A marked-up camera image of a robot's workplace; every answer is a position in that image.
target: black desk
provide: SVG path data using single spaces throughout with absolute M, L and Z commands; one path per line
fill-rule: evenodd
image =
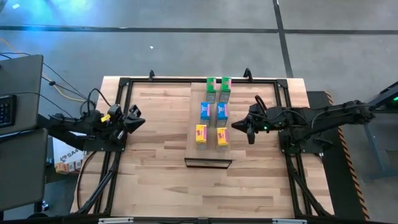
M 0 95 L 17 95 L 15 125 L 0 128 L 0 136 L 34 129 L 39 112 L 39 94 L 43 69 L 43 55 L 32 55 L 0 61 Z
M 0 211 L 43 199 L 46 129 L 38 129 L 0 144 Z

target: black metal frame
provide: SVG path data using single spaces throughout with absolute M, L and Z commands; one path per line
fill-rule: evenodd
M 232 83 L 251 83 L 251 84 L 270 84 L 274 86 L 274 91 L 275 91 L 275 98 L 276 98 L 276 103 L 277 106 L 283 106 L 282 105 L 282 98 L 280 96 L 280 89 L 283 89 L 284 95 L 285 95 L 285 102 L 286 106 L 292 106 L 291 101 L 290 101 L 290 95 L 289 95 L 289 86 L 287 84 L 286 79 L 253 79 L 252 73 L 250 69 L 246 69 L 243 75 L 244 78 L 232 78 Z M 156 77 L 155 73 L 151 70 L 150 75 L 148 78 L 140 78 L 140 77 L 127 77 L 127 78 L 120 78 L 119 80 L 119 86 L 118 86 L 118 93 L 116 95 L 116 102 L 117 104 L 120 104 L 121 102 L 121 95 L 124 90 L 124 87 L 127 87 L 127 94 L 126 94 L 126 99 L 124 102 L 124 113 L 127 113 L 129 104 L 131 101 L 131 95 L 132 95 L 132 88 L 134 83 L 193 83 L 193 82 L 199 82 L 199 83 L 205 83 L 206 82 L 206 77 L 203 78 L 173 78 L 173 77 Z M 217 83 L 221 83 L 221 79 L 217 78 L 216 79 Z M 101 170 L 101 180 L 104 178 L 108 166 L 109 166 L 109 159 L 110 159 L 111 152 L 105 152 L 104 156 L 104 161 L 103 161 L 103 166 Z M 120 160 L 121 153 L 116 152 L 115 159 L 118 161 Z M 309 189 L 306 185 L 306 180 L 305 180 L 305 174 L 304 174 L 304 167 L 303 167 L 303 162 L 300 154 L 297 154 L 295 156 L 297 160 L 297 169 L 298 169 L 298 176 L 300 177 L 302 181 L 302 185 L 305 187 L 303 190 L 303 197 L 305 201 L 305 211 L 307 215 L 312 214 L 312 209 L 310 205 L 310 201 L 307 197 L 307 194 L 305 193 L 306 191 L 309 192 Z M 285 154 L 285 159 L 287 164 L 292 163 L 292 156 L 289 154 Z M 187 161 L 190 162 L 220 162 L 220 163 L 227 163 L 229 165 L 232 163 L 232 160 L 224 160 L 224 159 L 197 159 L 197 158 L 185 158 L 185 163 L 187 164 Z M 201 167 L 201 168 L 216 168 L 216 169 L 225 169 L 224 167 L 212 167 L 212 166 L 187 166 L 187 167 Z M 299 207 L 299 200 L 297 197 L 297 189 L 295 186 L 295 178 L 294 178 L 294 170 L 289 169 L 289 166 L 287 166 L 287 172 L 289 175 L 289 184 L 290 184 L 290 193 L 292 196 L 292 203 L 293 203 L 293 209 L 294 209 L 294 214 L 295 217 L 302 215 L 303 213 L 300 210 Z M 111 185 L 109 187 L 109 192 L 108 192 L 108 200 L 106 203 L 106 208 L 104 210 L 104 213 L 107 215 L 111 214 L 112 210 L 112 203 L 113 203 L 113 196 L 114 196 L 114 191 L 115 191 L 115 185 L 116 185 L 116 179 L 117 179 L 117 168 L 116 168 L 116 173 L 111 179 Z M 99 213 L 100 208 L 101 208 L 101 201 L 102 201 L 102 193 L 100 194 L 98 200 L 95 203 L 94 207 L 94 213 Z M 173 221 L 177 222 L 181 220 L 180 218 L 171 218 Z M 269 221 L 269 218 L 265 219 L 255 219 L 257 222 L 264 222 L 264 221 Z

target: gray floor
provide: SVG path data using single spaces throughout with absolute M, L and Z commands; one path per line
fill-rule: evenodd
M 285 29 L 398 29 L 395 0 L 279 0 Z M 40 24 L 96 27 L 277 28 L 272 0 L 8 0 L 0 25 Z M 45 62 L 84 94 L 101 85 L 105 75 L 224 75 L 240 77 L 249 67 L 256 77 L 286 77 L 278 34 L 90 33 L 0 31 L 16 49 L 43 54 Z M 295 78 L 309 90 L 327 90 L 335 103 L 368 101 L 398 80 L 396 35 L 286 35 Z M 1 52 L 11 50 L 0 43 Z M 54 74 L 46 74 L 58 80 Z M 72 115 L 79 103 L 62 98 L 43 83 L 42 93 Z M 41 101 L 40 113 L 58 112 Z M 372 123 L 381 148 L 394 154 L 396 117 Z M 398 222 L 398 177 L 364 182 L 377 172 L 362 127 L 343 127 L 349 151 L 372 220 Z M 46 186 L 51 215 L 66 214 L 74 182 Z M 6 212 L 24 218 L 29 209 Z

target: green box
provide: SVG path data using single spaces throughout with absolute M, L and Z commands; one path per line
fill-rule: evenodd
M 231 94 L 231 78 L 223 77 L 221 79 L 220 103 L 228 103 Z
M 216 102 L 216 78 L 207 78 L 206 82 L 206 102 Z

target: desk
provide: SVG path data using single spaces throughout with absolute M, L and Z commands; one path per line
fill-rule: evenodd
M 104 77 L 101 91 L 114 102 L 120 77 Z M 308 106 L 302 79 L 288 79 L 293 106 Z M 187 148 L 191 83 L 135 83 L 131 104 L 137 104 L 146 123 L 127 139 L 119 166 L 112 216 L 292 218 L 289 180 L 277 132 L 260 133 L 249 145 L 246 135 L 229 130 L 229 169 L 192 169 L 184 163 Z M 274 89 L 267 84 L 233 84 L 229 119 L 240 120 L 259 95 L 275 106 Z M 100 111 L 108 107 L 99 99 Z M 101 173 L 104 153 L 97 153 L 86 167 L 80 197 L 92 194 Z M 321 160 L 303 154 L 307 184 L 324 208 L 333 213 Z M 104 208 L 108 195 L 105 189 Z M 304 211 L 302 193 L 298 190 Z M 76 211 L 76 200 L 71 212 Z

